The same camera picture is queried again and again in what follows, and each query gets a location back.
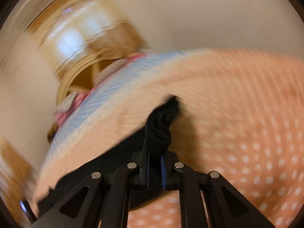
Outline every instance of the wooden furniture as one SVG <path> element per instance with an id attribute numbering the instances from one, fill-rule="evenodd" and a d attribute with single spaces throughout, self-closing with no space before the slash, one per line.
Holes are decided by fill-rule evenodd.
<path id="1" fill-rule="evenodd" d="M 65 97 L 75 91 L 89 91 L 92 87 L 92 79 L 106 66 L 116 59 L 105 59 L 96 53 L 91 53 L 73 64 L 64 74 L 58 88 L 56 104 L 59 104 Z"/>

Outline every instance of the pink fabric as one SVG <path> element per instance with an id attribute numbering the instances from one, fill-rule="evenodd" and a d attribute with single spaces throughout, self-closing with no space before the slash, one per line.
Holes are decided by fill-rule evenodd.
<path id="1" fill-rule="evenodd" d="M 129 60 L 129 63 L 134 62 L 135 60 L 137 60 L 138 58 L 144 57 L 145 54 L 138 54 L 132 57 L 127 58 Z"/>
<path id="2" fill-rule="evenodd" d="M 68 110 L 68 112 L 65 113 L 57 113 L 55 114 L 55 119 L 58 125 L 58 128 L 60 128 L 64 122 L 67 120 L 67 118 L 81 105 L 83 100 L 94 91 L 93 89 L 88 92 L 79 92 L 76 96 L 76 98 L 73 101 L 73 104 L 71 108 Z"/>

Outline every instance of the mattress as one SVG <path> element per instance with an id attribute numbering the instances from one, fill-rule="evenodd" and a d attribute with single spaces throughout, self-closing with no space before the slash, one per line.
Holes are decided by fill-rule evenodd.
<path id="1" fill-rule="evenodd" d="M 301 60 L 256 51 L 140 58 L 84 100 L 57 132 L 35 201 L 141 128 L 173 94 L 182 111 L 170 127 L 169 149 L 194 170 L 220 172 L 276 227 L 287 227 L 304 202 L 303 76 Z M 164 225 L 181 226 L 176 191 L 129 212 L 129 228 Z"/>

